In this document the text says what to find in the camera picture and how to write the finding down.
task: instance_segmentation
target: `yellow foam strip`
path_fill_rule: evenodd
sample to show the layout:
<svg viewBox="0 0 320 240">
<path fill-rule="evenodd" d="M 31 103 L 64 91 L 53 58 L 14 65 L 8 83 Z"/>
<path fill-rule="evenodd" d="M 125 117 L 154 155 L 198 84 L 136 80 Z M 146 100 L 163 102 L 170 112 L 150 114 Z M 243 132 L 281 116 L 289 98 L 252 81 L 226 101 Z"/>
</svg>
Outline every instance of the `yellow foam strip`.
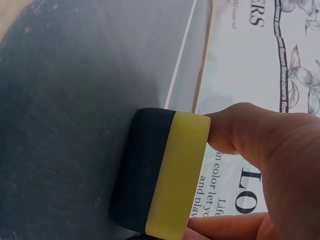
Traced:
<svg viewBox="0 0 320 240">
<path fill-rule="evenodd" d="M 204 158 L 210 118 L 176 112 L 169 131 L 145 233 L 182 240 Z"/>
</svg>

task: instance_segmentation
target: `finger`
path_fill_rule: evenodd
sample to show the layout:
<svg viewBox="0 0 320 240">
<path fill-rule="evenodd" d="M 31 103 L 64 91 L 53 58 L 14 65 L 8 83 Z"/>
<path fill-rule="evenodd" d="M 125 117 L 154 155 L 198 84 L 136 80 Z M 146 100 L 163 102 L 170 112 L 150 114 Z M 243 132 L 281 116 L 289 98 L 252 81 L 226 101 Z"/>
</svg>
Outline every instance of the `finger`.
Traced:
<svg viewBox="0 0 320 240">
<path fill-rule="evenodd" d="M 208 143 L 226 154 L 240 153 L 260 170 L 276 149 L 294 134 L 294 129 L 319 121 L 310 114 L 278 113 L 250 103 L 238 103 L 207 116 L 211 118 Z"/>
<path fill-rule="evenodd" d="M 185 231 L 183 240 L 210 240 L 210 239 L 190 228 L 187 228 Z"/>
<path fill-rule="evenodd" d="M 189 220 L 188 227 L 213 240 L 273 240 L 277 237 L 267 213 L 194 217 Z"/>
</svg>

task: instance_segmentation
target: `leaf drawing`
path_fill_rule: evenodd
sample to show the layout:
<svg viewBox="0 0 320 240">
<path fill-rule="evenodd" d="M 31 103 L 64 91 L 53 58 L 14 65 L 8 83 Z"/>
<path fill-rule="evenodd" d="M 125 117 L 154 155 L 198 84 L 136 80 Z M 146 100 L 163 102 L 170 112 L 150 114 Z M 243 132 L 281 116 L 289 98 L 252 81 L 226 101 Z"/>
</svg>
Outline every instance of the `leaf drawing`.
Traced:
<svg viewBox="0 0 320 240">
<path fill-rule="evenodd" d="M 296 8 L 296 0 L 282 0 L 281 9 L 283 12 L 290 13 Z"/>
<path fill-rule="evenodd" d="M 304 86 L 306 86 L 307 88 L 311 85 L 312 81 L 313 81 L 313 76 L 311 74 L 311 72 L 300 66 L 300 67 L 293 67 L 292 68 L 292 72 L 295 76 L 295 78 L 302 83 Z"/>
<path fill-rule="evenodd" d="M 292 49 L 288 78 L 291 82 L 291 89 L 288 91 L 288 106 L 293 108 L 300 99 L 299 88 L 294 81 L 302 84 L 308 91 L 307 108 L 308 113 L 316 115 L 320 111 L 320 62 L 316 59 L 318 71 L 312 73 L 307 68 L 301 66 L 298 46 Z"/>
<path fill-rule="evenodd" d="M 305 34 L 308 28 L 320 31 L 320 0 L 282 0 L 281 11 L 291 13 L 296 6 L 302 9 L 307 17 L 305 19 Z"/>
<path fill-rule="evenodd" d="M 320 13 L 317 5 L 320 5 L 319 0 L 312 0 L 312 9 L 311 12 L 305 19 L 305 34 L 307 34 L 307 30 L 310 27 L 314 31 L 320 31 Z"/>
<path fill-rule="evenodd" d="M 299 101 L 299 89 L 293 81 L 290 81 L 290 83 L 292 88 L 288 91 L 288 95 L 289 95 L 289 108 L 291 109 L 295 105 L 297 105 Z"/>
<path fill-rule="evenodd" d="M 308 114 L 316 115 L 319 112 L 319 110 L 319 93 L 314 88 L 310 88 L 308 93 Z"/>
<path fill-rule="evenodd" d="M 294 47 L 293 50 L 292 50 L 291 61 L 290 61 L 290 66 L 289 66 L 289 70 L 288 70 L 288 77 L 289 77 L 289 79 L 292 79 L 292 78 L 295 77 L 292 69 L 293 69 L 293 68 L 298 68 L 298 67 L 301 67 L 301 63 L 300 63 L 298 46 L 295 45 L 295 47 Z"/>
</svg>

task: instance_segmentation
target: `black chalkboard surface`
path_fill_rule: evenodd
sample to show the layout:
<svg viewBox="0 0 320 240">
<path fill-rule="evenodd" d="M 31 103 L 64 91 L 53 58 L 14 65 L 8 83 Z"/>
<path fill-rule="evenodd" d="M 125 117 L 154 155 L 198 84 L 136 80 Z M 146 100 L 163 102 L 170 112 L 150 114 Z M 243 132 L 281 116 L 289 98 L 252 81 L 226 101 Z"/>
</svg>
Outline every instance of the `black chalkboard surface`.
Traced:
<svg viewBox="0 0 320 240">
<path fill-rule="evenodd" d="M 194 9 L 177 110 L 192 108 L 209 2 Z M 134 113 L 165 104 L 193 4 L 34 0 L 21 12 L 0 44 L 0 239 L 135 234 L 108 217 L 113 184 Z"/>
</svg>

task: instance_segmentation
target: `chalkboard eraser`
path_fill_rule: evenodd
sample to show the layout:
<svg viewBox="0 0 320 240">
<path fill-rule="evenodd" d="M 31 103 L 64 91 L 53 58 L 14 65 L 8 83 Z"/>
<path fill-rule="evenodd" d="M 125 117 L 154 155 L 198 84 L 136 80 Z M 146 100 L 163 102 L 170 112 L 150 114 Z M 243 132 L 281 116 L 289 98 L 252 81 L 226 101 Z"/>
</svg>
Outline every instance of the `chalkboard eraser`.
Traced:
<svg viewBox="0 0 320 240">
<path fill-rule="evenodd" d="M 203 163 L 210 118 L 161 108 L 133 117 L 109 214 L 118 225 L 182 240 Z"/>
</svg>

